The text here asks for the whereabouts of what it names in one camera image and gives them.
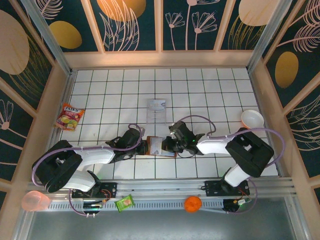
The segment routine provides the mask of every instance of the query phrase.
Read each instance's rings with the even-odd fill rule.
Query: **green snack package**
[[[126,196],[126,197],[122,198],[119,201],[115,201],[114,203],[115,203],[116,208],[118,209],[119,213],[121,213],[126,208],[129,208],[130,206],[134,206],[135,205],[131,194],[129,196]]]

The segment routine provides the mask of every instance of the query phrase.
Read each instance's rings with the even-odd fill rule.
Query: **snack package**
[[[84,113],[85,110],[74,108],[68,103],[64,103],[55,125],[62,130],[74,131]]]
[[[126,208],[129,208],[130,206],[134,206],[135,205],[131,194],[129,196],[126,196],[126,197],[122,198],[119,201],[115,201],[114,203],[115,203],[116,208],[118,209],[119,213],[121,213]]]

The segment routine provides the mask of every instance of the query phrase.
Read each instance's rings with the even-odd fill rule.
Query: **gray floor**
[[[259,199],[242,215],[183,210],[102,212],[85,218],[74,212],[37,212],[28,240],[292,240],[282,199]]]

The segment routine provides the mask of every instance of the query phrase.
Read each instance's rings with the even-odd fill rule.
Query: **orange toy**
[[[197,196],[190,196],[184,201],[184,209],[188,213],[197,212],[202,206],[201,199]]]

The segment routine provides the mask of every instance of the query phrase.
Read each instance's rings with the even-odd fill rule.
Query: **white leaf drawing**
[[[63,8],[62,0],[35,0],[44,19],[53,20]]]
[[[288,122],[299,150],[320,149],[320,96],[311,103],[293,109]]]
[[[304,20],[305,24],[309,26],[315,26],[320,24],[320,0],[309,0],[305,9],[304,14],[293,21],[289,27],[298,22],[300,19]]]
[[[294,50],[297,52],[312,53],[320,44],[320,25],[301,27],[295,34],[294,39],[278,44],[280,47],[284,44],[293,43]]]
[[[104,12],[107,13],[107,17],[100,13],[104,24],[103,45],[106,51],[135,51],[139,44],[140,31],[134,11],[128,8],[124,1],[123,10],[115,0],[101,2]]]

